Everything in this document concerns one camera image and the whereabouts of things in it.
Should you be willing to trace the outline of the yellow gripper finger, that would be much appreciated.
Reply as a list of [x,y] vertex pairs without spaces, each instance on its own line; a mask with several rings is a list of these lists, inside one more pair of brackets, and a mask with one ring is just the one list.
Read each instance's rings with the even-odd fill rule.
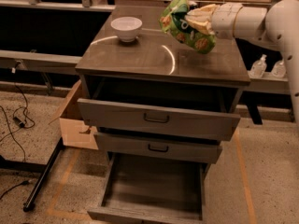
[[187,15],[189,17],[195,17],[195,18],[209,18],[213,15],[214,11],[218,8],[219,6],[216,4],[210,4],[206,5],[203,7],[195,8],[190,10]]
[[214,31],[212,29],[211,21],[195,21],[194,28],[205,35],[214,35]]

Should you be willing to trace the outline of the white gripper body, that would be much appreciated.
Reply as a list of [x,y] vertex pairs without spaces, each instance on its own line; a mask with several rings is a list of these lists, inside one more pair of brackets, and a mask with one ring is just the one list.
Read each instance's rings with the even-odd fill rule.
[[212,30],[219,39],[232,39],[234,37],[234,24],[240,3],[225,3],[215,9],[211,19]]

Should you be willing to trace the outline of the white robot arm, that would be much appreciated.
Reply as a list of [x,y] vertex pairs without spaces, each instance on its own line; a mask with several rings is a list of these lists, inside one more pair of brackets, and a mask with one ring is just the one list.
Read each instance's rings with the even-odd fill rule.
[[240,38],[256,46],[277,50],[286,65],[292,110],[299,122],[299,10],[297,0],[282,0],[269,9],[240,3],[207,5],[187,13],[185,20],[205,35]]

